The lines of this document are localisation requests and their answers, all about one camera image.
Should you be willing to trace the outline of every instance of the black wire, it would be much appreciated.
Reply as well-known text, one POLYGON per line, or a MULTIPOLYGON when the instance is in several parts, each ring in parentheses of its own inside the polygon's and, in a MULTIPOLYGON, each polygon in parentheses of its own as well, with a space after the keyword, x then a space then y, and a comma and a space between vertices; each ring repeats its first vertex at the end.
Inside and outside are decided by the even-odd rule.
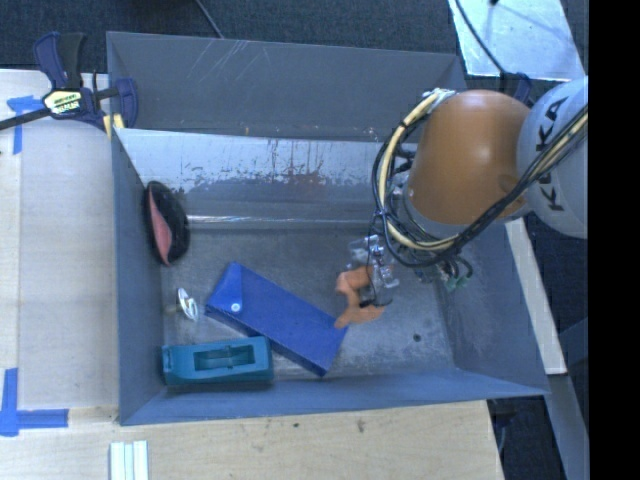
MULTIPOLYGON (((525 173, 521 176, 516 186, 502 199, 497 201, 491 207, 489 207, 478 219, 476 219, 473 223, 471 223, 467 228, 465 228, 461 233, 459 233, 456 238, 452 241, 451 245, 447 246, 445 249, 438 251, 437 253, 431 251, 424 251, 429 255, 429 257, 424 261, 408 261, 401 255, 401 248, 396 248, 393 245, 393 239, 389 234, 388 230, 388 220, 393 221, 394 226, 405 236, 409 234, 406 232, 406 228, 399 222, 398 216, 395 214, 395 209, 393 204, 387 204, 385 201, 384 205, 380 201, 380 196, 377 190, 376 177, 378 172, 378 166, 380 163, 380 159, 384 156, 386 147, 388 146, 390 139, 385 142, 386 146, 383 146, 376 159, 374 161, 374 170, 373 170, 373 187, 374 187, 374 197, 377 206, 377 214, 382 219, 382 228, 383 228, 383 236, 385 238, 385 242, 389 249, 389 252, 392 256, 402 265, 410 268, 426 268, 430 267, 442 262, 451 261, 453 258, 456 258, 458 261, 463 263, 463 265, 467 268, 468 274, 467 277, 470 277, 473 270, 471 265, 464 260, 460 256, 460 252, 462 248, 467 245, 471 240, 473 240, 476 236, 478 236, 482 231, 484 231, 493 221, 495 221, 500 214, 514 201, 516 201, 522 193, 527 190, 533 183, 538 181, 542 176, 546 175, 549 171, 554 169, 566 156, 573 151, 586 137, 584 131, 584 126, 575 133, 572 137, 569 138, 569 141, 559 150, 556 154, 555 159, 542 171, 537 174, 533 174, 540 166, 543 161, 547 161, 547 153, 552 151, 553 148, 558 144, 560 140, 562 140, 575 126, 578 121, 587 114, 588 105, 585 105, 563 128, 554 135, 554 138, 548 143, 545 150, 538 156, 536 159, 529 165, 526 169, 525 173)), ((411 239, 416 242, 420 241, 411 236, 411 239)))
POLYGON ((220 29, 218 28, 218 25, 216 25, 216 22, 213 21, 213 18, 209 14, 209 11, 207 11, 207 8, 204 6, 204 4, 200 0, 194 0, 194 1, 195 1, 196 4, 198 4, 198 7, 200 7, 200 10, 204 14, 204 17, 207 18, 207 21, 209 22, 209 25, 211 25, 211 28, 213 28, 213 30, 217 34, 217 36, 220 39, 224 39, 224 36, 222 35, 222 32, 220 32, 220 29))
POLYGON ((487 57, 489 57, 491 62, 493 62, 493 64, 498 68, 498 71, 500 71, 500 76, 504 77, 504 75, 508 74, 509 72, 502 67, 500 62, 498 62, 498 60, 494 57, 494 55, 489 51, 489 48, 484 44, 484 41, 482 41, 482 39, 480 38, 480 35, 471 24, 471 21, 469 20, 467 13, 464 12, 464 9, 460 4, 460 0, 455 0, 455 2, 456 2, 456 6, 458 7, 458 10, 460 11, 460 16, 462 16, 462 19, 467 24, 467 27, 469 27, 469 30, 471 31, 471 34, 473 34, 473 37, 475 37, 476 41, 478 41, 480 48, 484 50, 484 53, 487 54, 487 57))

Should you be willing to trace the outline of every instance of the blue folder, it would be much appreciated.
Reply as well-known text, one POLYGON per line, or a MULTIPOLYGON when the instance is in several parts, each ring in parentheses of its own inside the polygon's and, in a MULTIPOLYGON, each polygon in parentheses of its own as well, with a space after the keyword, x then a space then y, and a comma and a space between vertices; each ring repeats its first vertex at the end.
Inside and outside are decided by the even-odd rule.
POLYGON ((248 336, 264 336, 275 352, 324 376, 347 329, 335 318, 239 263, 225 270, 205 314, 248 336))

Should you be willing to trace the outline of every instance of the floor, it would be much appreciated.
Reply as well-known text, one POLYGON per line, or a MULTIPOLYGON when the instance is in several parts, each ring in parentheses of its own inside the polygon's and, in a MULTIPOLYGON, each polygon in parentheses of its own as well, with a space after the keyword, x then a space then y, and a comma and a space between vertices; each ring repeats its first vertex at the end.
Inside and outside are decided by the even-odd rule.
MULTIPOLYGON (((188 36, 312 43, 434 53, 461 53, 447 0, 0 0, 0 67, 36 69, 33 43, 43 34, 83 32, 84 72, 106 72, 105 32, 120 30, 188 36)), ((560 0, 589 73, 589 0, 560 0)), ((496 88, 492 77, 469 76, 469 86, 496 88)), ((535 82, 532 96, 553 86, 535 82)), ((587 241, 565 237, 527 218, 558 331, 587 311, 587 241)), ((588 360, 571 377, 588 429, 588 360)), ((564 479, 544 401, 490 402, 507 480, 564 479)))

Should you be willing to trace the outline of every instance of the orange object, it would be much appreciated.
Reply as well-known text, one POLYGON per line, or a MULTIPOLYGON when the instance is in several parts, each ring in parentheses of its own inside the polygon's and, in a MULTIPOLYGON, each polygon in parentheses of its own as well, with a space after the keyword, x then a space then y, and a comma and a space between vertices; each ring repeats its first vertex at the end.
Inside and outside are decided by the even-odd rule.
POLYGON ((342 315, 340 315, 333 324, 336 329, 342 329, 351 323, 360 324, 370 322, 383 313, 384 306, 369 304, 368 306, 360 307, 358 290, 371 284, 371 279, 369 278, 371 270, 371 267, 369 267, 367 271, 367 267, 362 266, 354 270, 342 272, 338 276, 336 292, 347 297, 347 309, 344 310, 342 315))
MULTIPOLYGON (((409 175, 408 195, 427 219, 468 225, 517 183, 516 146, 529 114, 496 91, 470 90, 447 99, 426 123, 409 175)), ((501 217, 524 204, 512 203, 501 217)))

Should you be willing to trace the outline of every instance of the bin floor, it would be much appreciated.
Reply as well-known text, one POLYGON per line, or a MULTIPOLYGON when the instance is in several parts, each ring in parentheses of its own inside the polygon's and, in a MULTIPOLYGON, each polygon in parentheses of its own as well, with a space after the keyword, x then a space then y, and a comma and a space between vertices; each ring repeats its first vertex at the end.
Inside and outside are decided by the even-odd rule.
MULTIPOLYGON (((337 275, 345 269, 349 242, 358 230, 271 229, 194 230, 187 254, 162 273, 165 307, 175 304, 184 288, 199 306, 196 321, 181 310, 165 314, 165 344, 206 343, 243 336, 204 314, 204 304, 230 261, 236 261, 285 290, 338 317, 345 298, 336 294, 337 275)), ((453 367, 444 321, 446 292, 425 284, 398 267, 400 285, 394 301, 373 322, 351 325, 327 374, 330 377, 374 375, 453 367)), ((276 377, 317 379, 313 373, 274 353, 276 377)))

